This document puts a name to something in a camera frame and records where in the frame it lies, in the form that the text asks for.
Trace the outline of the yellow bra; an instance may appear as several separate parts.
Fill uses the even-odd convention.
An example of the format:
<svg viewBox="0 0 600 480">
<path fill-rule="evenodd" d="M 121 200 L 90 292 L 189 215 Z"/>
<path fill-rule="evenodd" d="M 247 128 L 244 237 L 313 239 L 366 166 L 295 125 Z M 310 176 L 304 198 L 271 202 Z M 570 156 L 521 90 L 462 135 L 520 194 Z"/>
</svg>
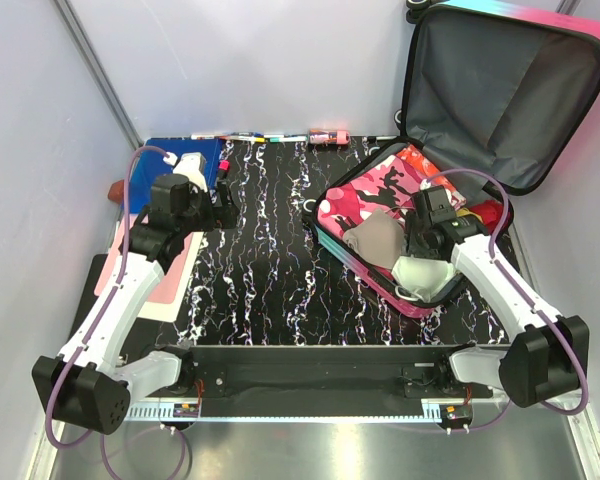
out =
<svg viewBox="0 0 600 480">
<path fill-rule="evenodd" d="M 482 223 L 482 217 L 480 215 L 477 215 L 475 212 L 469 210 L 469 209 L 459 209 L 456 211 L 457 216 L 460 218 L 467 218 L 467 219 L 471 219 L 472 221 L 477 221 L 478 223 Z"/>
</svg>

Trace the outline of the white bra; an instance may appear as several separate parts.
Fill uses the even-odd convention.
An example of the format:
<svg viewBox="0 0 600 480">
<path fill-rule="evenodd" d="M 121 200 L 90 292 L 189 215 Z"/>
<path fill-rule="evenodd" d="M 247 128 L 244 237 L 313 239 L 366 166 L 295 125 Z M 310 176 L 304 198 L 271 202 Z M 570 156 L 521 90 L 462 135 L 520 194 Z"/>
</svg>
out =
<svg viewBox="0 0 600 480">
<path fill-rule="evenodd" d="M 456 269 L 446 261 L 401 256 L 391 275 L 395 293 L 407 301 L 431 302 L 455 277 Z"/>
</svg>

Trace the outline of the brown red round object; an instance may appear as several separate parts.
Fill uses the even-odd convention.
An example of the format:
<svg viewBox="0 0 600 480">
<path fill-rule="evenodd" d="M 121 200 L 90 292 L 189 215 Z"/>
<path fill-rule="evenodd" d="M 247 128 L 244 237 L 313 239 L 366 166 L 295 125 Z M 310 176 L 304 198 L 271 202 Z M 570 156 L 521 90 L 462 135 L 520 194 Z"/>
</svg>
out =
<svg viewBox="0 0 600 480">
<path fill-rule="evenodd" d="M 111 184 L 107 194 L 107 198 L 117 205 L 124 203 L 124 181 L 119 180 Z"/>
</svg>

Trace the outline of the teal capped marker pen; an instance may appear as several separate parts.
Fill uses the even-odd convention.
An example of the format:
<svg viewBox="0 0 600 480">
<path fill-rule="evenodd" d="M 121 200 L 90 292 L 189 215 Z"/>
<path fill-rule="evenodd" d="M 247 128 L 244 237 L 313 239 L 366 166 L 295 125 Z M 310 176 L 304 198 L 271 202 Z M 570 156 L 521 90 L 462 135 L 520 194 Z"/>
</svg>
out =
<svg viewBox="0 0 600 480">
<path fill-rule="evenodd" d="M 306 135 L 264 135 L 263 138 L 270 143 L 306 142 Z"/>
</svg>

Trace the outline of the aluminium rail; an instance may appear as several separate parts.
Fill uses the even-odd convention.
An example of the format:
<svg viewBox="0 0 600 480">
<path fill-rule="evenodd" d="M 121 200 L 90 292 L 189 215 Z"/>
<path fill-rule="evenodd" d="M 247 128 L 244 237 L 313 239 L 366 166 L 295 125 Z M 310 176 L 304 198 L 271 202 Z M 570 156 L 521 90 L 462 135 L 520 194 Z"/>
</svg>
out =
<svg viewBox="0 0 600 480">
<path fill-rule="evenodd" d="M 576 390 L 573 369 L 500 371 L 502 387 L 455 379 L 443 363 L 238 364 L 203 373 L 204 390 L 131 406 L 129 421 L 444 423 L 473 416 L 475 400 L 527 408 Z"/>
</svg>

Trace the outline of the pink teal hardshell suitcase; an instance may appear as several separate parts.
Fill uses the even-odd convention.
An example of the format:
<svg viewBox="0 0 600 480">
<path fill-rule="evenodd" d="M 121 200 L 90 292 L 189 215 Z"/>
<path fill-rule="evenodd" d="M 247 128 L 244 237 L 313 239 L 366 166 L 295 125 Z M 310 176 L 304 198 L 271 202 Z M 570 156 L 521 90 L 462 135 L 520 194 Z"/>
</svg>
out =
<svg viewBox="0 0 600 480">
<path fill-rule="evenodd" d="M 411 1 L 407 17 L 398 135 L 328 189 L 413 145 L 441 170 L 483 171 L 516 196 L 535 190 L 600 92 L 600 22 L 501 1 Z M 319 225 L 327 190 L 308 217 L 318 241 L 398 312 L 425 317 L 467 287 L 456 277 L 429 303 L 400 299 L 389 271 Z"/>
</svg>

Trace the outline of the red lace bra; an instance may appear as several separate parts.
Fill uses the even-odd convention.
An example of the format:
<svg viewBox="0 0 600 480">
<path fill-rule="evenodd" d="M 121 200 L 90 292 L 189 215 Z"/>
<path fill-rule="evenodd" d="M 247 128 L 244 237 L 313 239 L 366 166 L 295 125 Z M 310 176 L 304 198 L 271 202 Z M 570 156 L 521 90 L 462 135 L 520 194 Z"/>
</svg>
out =
<svg viewBox="0 0 600 480">
<path fill-rule="evenodd" d="M 492 234 L 496 230 L 503 213 L 506 213 L 506 219 L 501 228 L 502 231 L 508 228 L 513 218 L 511 208 L 505 209 L 502 203 L 494 199 L 489 199 L 480 204 L 470 206 L 468 212 L 471 216 L 474 216 L 481 221 L 489 234 Z"/>
</svg>

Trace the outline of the blue folder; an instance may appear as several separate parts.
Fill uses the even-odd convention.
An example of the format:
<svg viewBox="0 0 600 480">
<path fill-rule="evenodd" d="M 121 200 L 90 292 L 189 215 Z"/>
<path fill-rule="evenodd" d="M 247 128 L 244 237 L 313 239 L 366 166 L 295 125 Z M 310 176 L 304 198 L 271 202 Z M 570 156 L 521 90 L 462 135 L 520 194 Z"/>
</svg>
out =
<svg viewBox="0 0 600 480">
<path fill-rule="evenodd" d="M 224 142 L 219 139 L 192 140 L 191 138 L 151 138 L 146 142 L 178 158 L 185 154 L 200 153 L 204 158 L 202 173 L 209 187 L 214 187 Z M 144 152 L 134 167 L 130 179 L 130 213 L 138 214 L 150 201 L 150 190 L 154 180 L 173 170 L 157 152 Z"/>
</svg>

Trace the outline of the pink camouflage garment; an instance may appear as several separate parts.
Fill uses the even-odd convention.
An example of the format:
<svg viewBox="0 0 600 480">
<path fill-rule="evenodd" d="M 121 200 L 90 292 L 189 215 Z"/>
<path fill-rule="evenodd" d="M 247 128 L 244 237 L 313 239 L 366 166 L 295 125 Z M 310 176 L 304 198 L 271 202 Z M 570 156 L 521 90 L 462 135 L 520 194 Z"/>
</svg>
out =
<svg viewBox="0 0 600 480">
<path fill-rule="evenodd" d="M 396 154 L 363 170 L 343 185 L 328 189 L 318 205 L 319 225 L 342 238 L 347 230 L 361 224 L 376 209 L 403 222 L 405 213 L 414 208 L 413 194 L 426 184 L 423 177 Z M 465 205 L 466 198 L 457 188 L 453 193 L 446 191 L 454 209 Z"/>
</svg>

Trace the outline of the beige bra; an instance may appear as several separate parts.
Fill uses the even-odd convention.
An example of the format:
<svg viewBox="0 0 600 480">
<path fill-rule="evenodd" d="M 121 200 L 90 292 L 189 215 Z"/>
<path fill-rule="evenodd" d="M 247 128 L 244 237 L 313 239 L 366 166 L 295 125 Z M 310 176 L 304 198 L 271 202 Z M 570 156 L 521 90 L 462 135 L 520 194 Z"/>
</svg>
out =
<svg viewBox="0 0 600 480">
<path fill-rule="evenodd" d="M 403 226 L 381 209 L 347 230 L 342 240 L 361 259 L 387 270 L 394 267 L 406 245 Z"/>
</svg>

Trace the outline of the orange white shirt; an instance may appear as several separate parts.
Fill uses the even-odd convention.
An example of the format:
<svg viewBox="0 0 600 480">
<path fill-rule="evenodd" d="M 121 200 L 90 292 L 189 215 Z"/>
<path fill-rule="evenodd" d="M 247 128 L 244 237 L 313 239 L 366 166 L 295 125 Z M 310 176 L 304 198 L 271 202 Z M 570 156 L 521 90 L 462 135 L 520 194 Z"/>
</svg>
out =
<svg viewBox="0 0 600 480">
<path fill-rule="evenodd" d="M 443 186 L 451 193 L 456 191 L 454 185 L 444 175 L 434 178 L 440 170 L 413 145 L 403 148 L 396 156 L 415 169 L 423 177 L 427 186 Z"/>
</svg>

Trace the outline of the pink patterned tube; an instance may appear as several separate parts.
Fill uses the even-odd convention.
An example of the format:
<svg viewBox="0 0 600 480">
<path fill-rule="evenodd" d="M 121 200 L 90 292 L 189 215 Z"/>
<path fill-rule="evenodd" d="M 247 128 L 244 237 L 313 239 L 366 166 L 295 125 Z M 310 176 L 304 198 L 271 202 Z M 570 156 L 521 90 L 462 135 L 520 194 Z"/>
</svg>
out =
<svg viewBox="0 0 600 480">
<path fill-rule="evenodd" d="M 308 142 L 311 145 L 344 146 L 349 144 L 350 135 L 346 130 L 312 129 L 308 134 Z"/>
</svg>

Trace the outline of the pink white board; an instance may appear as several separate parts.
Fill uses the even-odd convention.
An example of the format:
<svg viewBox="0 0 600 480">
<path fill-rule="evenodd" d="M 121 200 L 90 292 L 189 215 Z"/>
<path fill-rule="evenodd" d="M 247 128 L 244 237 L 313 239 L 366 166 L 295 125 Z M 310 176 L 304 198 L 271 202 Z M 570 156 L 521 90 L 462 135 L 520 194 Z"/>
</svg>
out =
<svg viewBox="0 0 600 480">
<path fill-rule="evenodd" d="M 93 293 L 96 296 L 104 290 L 109 278 L 118 272 L 116 261 L 120 256 L 119 247 L 122 244 L 123 233 L 124 225 L 119 221 L 104 266 L 94 287 Z M 166 323 L 176 321 L 203 239 L 202 232 L 194 232 L 185 239 L 183 252 L 173 261 L 164 278 L 152 290 L 139 312 L 140 318 Z"/>
</svg>

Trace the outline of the colourful marker pen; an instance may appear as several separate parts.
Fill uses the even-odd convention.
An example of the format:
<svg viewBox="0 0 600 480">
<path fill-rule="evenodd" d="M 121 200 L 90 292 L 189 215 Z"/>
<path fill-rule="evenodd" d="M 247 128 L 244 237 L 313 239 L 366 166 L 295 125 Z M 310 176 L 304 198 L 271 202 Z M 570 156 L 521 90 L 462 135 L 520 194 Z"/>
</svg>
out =
<svg viewBox="0 0 600 480">
<path fill-rule="evenodd" d="M 230 134 L 219 135 L 219 139 L 228 141 L 244 141 L 253 143 L 264 143 L 266 139 L 263 135 L 253 132 L 234 132 Z"/>
</svg>

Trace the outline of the red capped black marker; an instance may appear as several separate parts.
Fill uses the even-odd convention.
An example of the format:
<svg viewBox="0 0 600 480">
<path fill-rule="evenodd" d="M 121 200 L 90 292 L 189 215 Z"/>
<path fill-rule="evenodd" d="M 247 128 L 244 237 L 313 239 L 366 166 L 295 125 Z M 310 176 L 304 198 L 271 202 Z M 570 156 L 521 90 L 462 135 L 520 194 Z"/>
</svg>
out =
<svg viewBox="0 0 600 480">
<path fill-rule="evenodd" d="M 219 165 L 218 165 L 216 180 L 217 181 L 224 180 L 228 175 L 229 169 L 230 169 L 230 162 L 228 160 L 220 161 Z"/>
</svg>

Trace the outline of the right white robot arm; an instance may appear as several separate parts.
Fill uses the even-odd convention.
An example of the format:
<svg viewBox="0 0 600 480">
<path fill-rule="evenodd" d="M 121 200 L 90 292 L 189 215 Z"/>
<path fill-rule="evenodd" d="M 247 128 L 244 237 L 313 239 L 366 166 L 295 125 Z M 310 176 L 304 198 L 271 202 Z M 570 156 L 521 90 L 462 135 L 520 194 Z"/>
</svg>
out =
<svg viewBox="0 0 600 480">
<path fill-rule="evenodd" d="M 496 247 L 494 234 L 460 217 L 442 186 L 414 194 L 421 244 L 449 262 L 478 289 L 504 327 L 507 350 L 458 347 L 434 371 L 434 384 L 456 396 L 469 383 L 505 392 L 518 407 L 535 404 L 561 414 L 581 413 L 589 401 L 589 328 L 545 301 Z"/>
</svg>

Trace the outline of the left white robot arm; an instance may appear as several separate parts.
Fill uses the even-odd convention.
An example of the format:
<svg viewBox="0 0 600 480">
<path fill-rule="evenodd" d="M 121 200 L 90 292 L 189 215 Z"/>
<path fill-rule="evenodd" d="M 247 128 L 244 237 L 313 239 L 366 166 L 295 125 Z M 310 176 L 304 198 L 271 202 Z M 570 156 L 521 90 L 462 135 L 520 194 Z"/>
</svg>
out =
<svg viewBox="0 0 600 480">
<path fill-rule="evenodd" d="M 124 366 L 119 355 L 142 306 L 183 255 L 186 239 L 232 229 L 238 214 L 224 179 L 212 192 L 184 174 L 155 179 L 149 203 L 136 219 L 124 219 L 114 273 L 83 323 L 55 357 L 41 356 L 32 368 L 48 434 L 61 421 L 109 435 L 150 394 L 168 389 L 183 396 L 194 388 L 193 356 L 185 348 L 158 347 Z"/>
</svg>

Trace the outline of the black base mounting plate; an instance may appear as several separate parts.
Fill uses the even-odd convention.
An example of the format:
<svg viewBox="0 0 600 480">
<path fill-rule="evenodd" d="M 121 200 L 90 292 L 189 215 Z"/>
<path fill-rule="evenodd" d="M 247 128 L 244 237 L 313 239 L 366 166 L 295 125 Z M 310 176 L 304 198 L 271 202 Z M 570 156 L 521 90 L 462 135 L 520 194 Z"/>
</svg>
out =
<svg viewBox="0 0 600 480">
<path fill-rule="evenodd" d="M 202 346 L 187 351 L 192 371 L 185 385 L 153 388 L 149 397 L 185 397 L 204 386 L 203 397 L 230 398 L 243 392 L 378 393 L 405 395 L 413 385 L 433 388 L 435 367 L 457 346 Z"/>
</svg>

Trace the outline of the black tape roll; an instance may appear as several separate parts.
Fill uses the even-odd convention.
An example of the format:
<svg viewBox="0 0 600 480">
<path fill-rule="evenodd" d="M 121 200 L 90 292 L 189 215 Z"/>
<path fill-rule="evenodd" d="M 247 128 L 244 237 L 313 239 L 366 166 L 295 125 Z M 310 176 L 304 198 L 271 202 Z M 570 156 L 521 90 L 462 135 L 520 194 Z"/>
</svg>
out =
<svg viewBox="0 0 600 480">
<path fill-rule="evenodd" d="M 315 199 L 307 199 L 304 201 L 302 208 L 305 212 L 312 212 L 315 209 L 316 200 Z"/>
</svg>

